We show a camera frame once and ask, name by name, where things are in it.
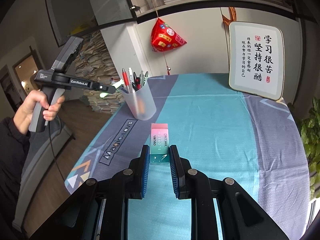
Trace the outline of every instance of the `person's arm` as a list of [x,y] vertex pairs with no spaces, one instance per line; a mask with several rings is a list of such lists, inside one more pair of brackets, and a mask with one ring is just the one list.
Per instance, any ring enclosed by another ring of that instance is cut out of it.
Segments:
[[5,118],[0,123],[0,213],[11,226],[18,201],[22,169],[29,151],[33,109],[37,102],[48,109],[43,111],[44,119],[55,118],[64,97],[49,107],[46,95],[33,90],[24,100],[13,118]]

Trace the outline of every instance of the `translucent plastic cup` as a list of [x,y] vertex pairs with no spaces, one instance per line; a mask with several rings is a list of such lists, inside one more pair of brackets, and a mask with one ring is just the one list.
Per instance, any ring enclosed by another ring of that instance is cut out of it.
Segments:
[[121,93],[136,119],[145,121],[153,117],[157,109],[148,82],[136,92],[126,94],[121,91]]

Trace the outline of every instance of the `red sachet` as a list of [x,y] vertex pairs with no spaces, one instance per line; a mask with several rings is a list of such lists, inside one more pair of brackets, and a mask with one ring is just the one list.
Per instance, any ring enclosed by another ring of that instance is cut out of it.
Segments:
[[163,20],[157,19],[151,32],[151,45],[153,51],[163,52],[170,49],[181,47],[187,42],[181,38],[173,29]]

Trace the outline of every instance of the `chinese character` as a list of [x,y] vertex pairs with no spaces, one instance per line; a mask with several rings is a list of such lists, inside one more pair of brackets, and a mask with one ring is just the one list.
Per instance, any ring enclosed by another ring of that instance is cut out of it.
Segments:
[[271,46],[270,45],[266,45],[266,47],[267,47],[266,51],[268,51],[271,54],[271,52],[272,52]]
[[255,73],[254,76],[253,76],[253,79],[261,81],[262,80],[261,74],[258,75],[258,73]]
[[266,56],[265,59],[264,59],[264,61],[265,61],[267,64],[269,64],[269,63],[273,64],[273,62],[271,61],[271,56]]
[[258,63],[256,63],[255,65],[254,65],[254,68],[253,68],[255,71],[261,71],[261,72],[263,72],[263,70],[262,70],[262,68],[261,68],[261,64],[258,64]]
[[254,56],[254,60],[258,60],[259,62],[261,62],[261,59],[262,59],[262,56],[261,56],[260,52],[259,52],[259,55],[256,52],[256,55]]
[[271,41],[271,37],[270,37],[270,35],[266,35],[266,36],[264,36],[264,39],[266,40],[266,43],[267,43],[267,44],[269,44],[269,43],[270,43],[270,41]]
[[256,43],[255,45],[254,45],[257,49],[256,49],[256,51],[261,51],[262,52],[262,50],[261,50],[261,48],[262,48],[262,46],[261,46],[261,43]]
[[271,65],[267,65],[267,66],[266,66],[266,72],[270,74],[271,71],[273,71]]

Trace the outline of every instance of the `human hand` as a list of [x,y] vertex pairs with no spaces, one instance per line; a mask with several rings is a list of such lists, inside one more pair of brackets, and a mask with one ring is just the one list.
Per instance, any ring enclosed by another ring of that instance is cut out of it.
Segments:
[[26,134],[31,123],[33,109],[35,108],[37,102],[39,102],[43,108],[47,109],[43,111],[44,119],[47,121],[52,121],[56,117],[57,112],[59,111],[64,100],[65,98],[62,96],[58,98],[57,103],[49,106],[47,96],[44,93],[37,90],[32,90],[24,100],[23,104],[17,110],[15,116],[13,117],[13,122],[22,134]]

